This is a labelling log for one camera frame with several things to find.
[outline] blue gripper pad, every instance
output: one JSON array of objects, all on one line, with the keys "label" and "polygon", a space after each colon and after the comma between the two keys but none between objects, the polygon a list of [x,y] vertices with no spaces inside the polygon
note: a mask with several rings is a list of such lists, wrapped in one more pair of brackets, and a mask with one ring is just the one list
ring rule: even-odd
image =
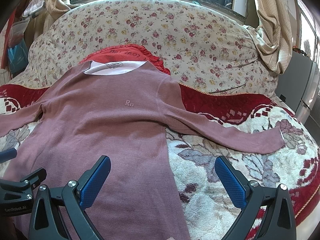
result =
[{"label": "blue gripper pad", "polygon": [[15,148],[5,150],[0,152],[0,163],[4,163],[8,160],[14,159],[15,157],[17,157],[17,150]]},{"label": "blue gripper pad", "polygon": [[215,161],[214,168],[234,206],[244,209],[247,205],[246,192],[232,171],[219,157]]},{"label": "blue gripper pad", "polygon": [[92,206],[110,170],[110,159],[105,157],[81,190],[79,205],[82,210]]}]

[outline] rn logo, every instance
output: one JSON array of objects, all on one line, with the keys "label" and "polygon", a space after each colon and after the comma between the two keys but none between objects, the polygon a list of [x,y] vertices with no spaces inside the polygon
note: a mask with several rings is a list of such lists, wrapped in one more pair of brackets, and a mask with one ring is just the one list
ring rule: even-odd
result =
[{"label": "rn logo", "polygon": [[130,103],[130,100],[127,100],[127,101],[125,102],[125,106],[132,106],[132,107],[133,107],[133,103]]},{"label": "rn logo", "polygon": [[19,210],[24,210],[27,209],[26,206],[22,206],[22,207],[17,207],[17,208],[9,208],[9,209],[4,209],[5,212],[15,212],[15,211],[19,211]]}]

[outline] blue bag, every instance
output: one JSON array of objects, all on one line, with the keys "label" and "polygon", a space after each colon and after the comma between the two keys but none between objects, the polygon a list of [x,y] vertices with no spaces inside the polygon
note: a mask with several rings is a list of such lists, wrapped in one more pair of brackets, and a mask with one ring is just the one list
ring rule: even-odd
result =
[{"label": "blue bag", "polygon": [[14,48],[8,48],[9,69],[12,74],[17,73],[28,65],[28,48],[24,39]]}]

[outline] gray appliance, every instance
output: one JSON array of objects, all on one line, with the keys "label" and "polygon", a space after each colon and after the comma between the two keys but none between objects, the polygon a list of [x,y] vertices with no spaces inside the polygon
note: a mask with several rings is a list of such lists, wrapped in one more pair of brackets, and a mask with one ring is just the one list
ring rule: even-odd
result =
[{"label": "gray appliance", "polygon": [[295,112],[303,124],[315,104],[319,82],[317,64],[293,51],[288,68],[283,75],[279,75],[276,95]]}]

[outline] fleece blanket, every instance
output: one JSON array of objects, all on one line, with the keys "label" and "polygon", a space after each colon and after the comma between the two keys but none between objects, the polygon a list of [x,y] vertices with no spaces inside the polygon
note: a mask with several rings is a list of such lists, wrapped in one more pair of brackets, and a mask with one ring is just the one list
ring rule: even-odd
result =
[{"label": "fleece blanket", "polygon": [[[240,210],[235,208],[214,170],[215,159],[224,155],[247,179],[266,187],[288,186],[299,225],[320,200],[320,151],[303,125],[263,95],[213,96],[180,85],[188,111],[204,114],[212,122],[235,126],[245,132],[258,132],[279,126],[286,146],[273,154],[237,152],[200,136],[167,129],[169,161],[180,194],[181,205],[192,240],[220,240]],[[20,85],[0,87],[0,114],[15,113],[34,103],[47,88],[30,89]],[[38,121],[10,131],[0,138],[0,151],[19,148]],[[0,165],[0,176],[7,163]],[[253,239],[263,217],[261,209],[247,239]]]}]

